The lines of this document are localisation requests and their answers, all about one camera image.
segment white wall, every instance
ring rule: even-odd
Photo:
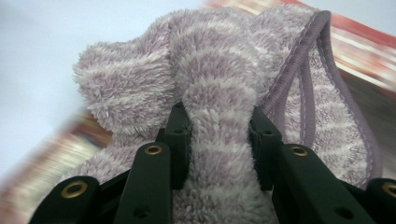
[[[395,0],[300,0],[311,7],[347,16],[388,35],[396,35]]]

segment blurry background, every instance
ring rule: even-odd
[[[36,175],[44,170],[52,172],[41,179],[53,182],[104,147],[111,136],[82,111],[83,101],[72,79],[72,64],[87,45],[130,40],[142,35],[156,18],[176,9],[231,6],[257,14],[281,2],[297,1],[0,0],[0,195],[13,195],[0,197],[2,220],[6,220],[1,215],[3,206],[11,217],[19,219],[15,223],[26,222],[37,202],[37,198],[26,201],[27,195],[37,186],[45,189],[43,182],[35,179],[27,187],[21,187],[24,192],[9,187],[16,179],[27,178],[23,175],[28,175],[27,168],[31,173],[35,170]],[[392,167],[396,158],[392,137],[396,133],[396,2],[301,2],[384,33],[376,33],[343,17],[333,17],[332,43],[337,65],[343,69],[342,75]],[[59,133],[66,130],[72,131],[60,137]],[[46,151],[51,154],[43,156]],[[63,168],[54,168],[59,163],[56,158],[63,158]],[[32,168],[33,161],[45,165]],[[389,169],[386,175],[391,174],[392,168]],[[18,211],[9,206],[15,198],[25,200],[17,204]]]

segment lavender striped fleece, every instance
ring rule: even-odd
[[[180,10],[128,42],[89,46],[75,81],[110,145],[64,176],[101,183],[127,170],[182,101],[192,128],[191,168],[174,192],[176,223],[276,223],[248,141],[255,105],[286,142],[312,147],[357,186],[380,175],[375,142],[340,79],[330,13],[287,5],[253,17],[220,8]]]

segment metal grommet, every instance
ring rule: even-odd
[[[149,155],[157,155],[163,151],[163,148],[160,146],[151,146],[145,149],[146,154]]]
[[[393,198],[396,198],[396,185],[392,183],[385,183],[382,185],[382,190],[384,190],[388,195],[392,196]]]
[[[79,187],[78,190],[72,190],[71,192],[69,191],[73,187]],[[66,198],[66,199],[71,199],[71,198],[76,198],[77,196],[81,195],[82,193],[87,190],[88,184],[85,183],[82,180],[74,181],[70,184],[68,184],[66,187],[61,192],[61,196]]]
[[[308,152],[305,149],[300,148],[300,147],[292,147],[290,149],[290,151],[296,156],[306,156],[306,155],[308,155]]]

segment fuzzy fabric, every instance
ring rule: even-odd
[[[329,19],[300,5],[257,17],[231,8],[180,10],[136,39],[88,47],[75,81],[114,135],[64,179],[91,175],[103,183],[124,172],[181,101],[192,152],[184,189],[174,192],[175,223],[276,223],[248,141],[255,105],[286,143],[312,147],[338,178],[364,187],[381,163],[335,67]]]

